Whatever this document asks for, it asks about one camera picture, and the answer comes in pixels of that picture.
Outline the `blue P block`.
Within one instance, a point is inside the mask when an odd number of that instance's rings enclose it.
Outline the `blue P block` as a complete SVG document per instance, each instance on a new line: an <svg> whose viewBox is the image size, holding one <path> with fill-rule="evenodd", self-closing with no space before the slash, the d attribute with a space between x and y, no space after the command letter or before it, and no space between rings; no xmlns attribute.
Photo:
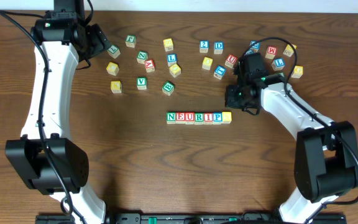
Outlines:
<svg viewBox="0 0 358 224"><path fill-rule="evenodd" d="M221 112L213 113L213 124L222 124L223 123L223 114Z"/></svg>

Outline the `red I block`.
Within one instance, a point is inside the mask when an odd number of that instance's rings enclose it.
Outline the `red I block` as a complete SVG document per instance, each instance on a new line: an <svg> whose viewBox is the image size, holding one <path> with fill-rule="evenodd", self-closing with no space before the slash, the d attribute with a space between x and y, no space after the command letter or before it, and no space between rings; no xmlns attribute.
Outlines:
<svg viewBox="0 0 358 224"><path fill-rule="evenodd" d="M203 114L203 124L213 124L213 113L204 113Z"/></svg>

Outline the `green R block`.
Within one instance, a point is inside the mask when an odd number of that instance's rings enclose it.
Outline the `green R block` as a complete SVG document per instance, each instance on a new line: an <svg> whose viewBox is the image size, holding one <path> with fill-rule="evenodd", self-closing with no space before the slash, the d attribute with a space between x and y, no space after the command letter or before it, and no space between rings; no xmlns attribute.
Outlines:
<svg viewBox="0 0 358 224"><path fill-rule="evenodd" d="M204 124L204 113L195 113L195 124Z"/></svg>

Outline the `green N block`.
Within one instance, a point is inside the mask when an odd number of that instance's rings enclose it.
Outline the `green N block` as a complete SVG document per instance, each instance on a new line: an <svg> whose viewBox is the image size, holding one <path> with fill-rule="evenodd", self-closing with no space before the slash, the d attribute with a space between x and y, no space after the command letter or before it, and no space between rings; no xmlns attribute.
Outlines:
<svg viewBox="0 0 358 224"><path fill-rule="evenodd" d="M176 123L176 112L167 112L167 124L175 124Z"/></svg>

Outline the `red E block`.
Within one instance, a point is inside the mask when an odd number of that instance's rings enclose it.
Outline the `red E block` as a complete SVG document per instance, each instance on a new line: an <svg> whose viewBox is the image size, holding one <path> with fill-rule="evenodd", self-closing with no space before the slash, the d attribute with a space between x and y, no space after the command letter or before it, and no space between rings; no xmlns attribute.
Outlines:
<svg viewBox="0 0 358 224"><path fill-rule="evenodd" d="M175 113L175 122L176 122L176 124L185 124L185 113L184 112L176 112Z"/></svg>

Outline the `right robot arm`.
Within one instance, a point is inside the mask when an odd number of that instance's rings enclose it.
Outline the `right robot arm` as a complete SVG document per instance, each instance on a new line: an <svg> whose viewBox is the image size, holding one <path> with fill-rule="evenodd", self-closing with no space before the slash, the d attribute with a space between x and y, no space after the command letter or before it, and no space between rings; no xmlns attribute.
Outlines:
<svg viewBox="0 0 358 224"><path fill-rule="evenodd" d="M350 122L335 122L314 110L281 74L238 76L226 88L225 105L252 115L269 112L296 141L296 189L278 208L277 220L313 223L328 205L358 202L357 136Z"/></svg>

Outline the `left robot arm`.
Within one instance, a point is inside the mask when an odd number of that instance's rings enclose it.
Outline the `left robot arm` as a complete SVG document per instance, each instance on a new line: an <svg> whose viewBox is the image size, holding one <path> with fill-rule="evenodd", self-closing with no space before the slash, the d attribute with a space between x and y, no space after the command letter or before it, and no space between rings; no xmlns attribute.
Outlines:
<svg viewBox="0 0 358 224"><path fill-rule="evenodd" d="M37 20L30 36L36 62L32 99L20 138L6 143L6 157L29 189L60 202L69 223L113 223L108 206L88 182L88 156L70 134L78 64L111 44L99 25L76 12L53 12Z"/></svg>

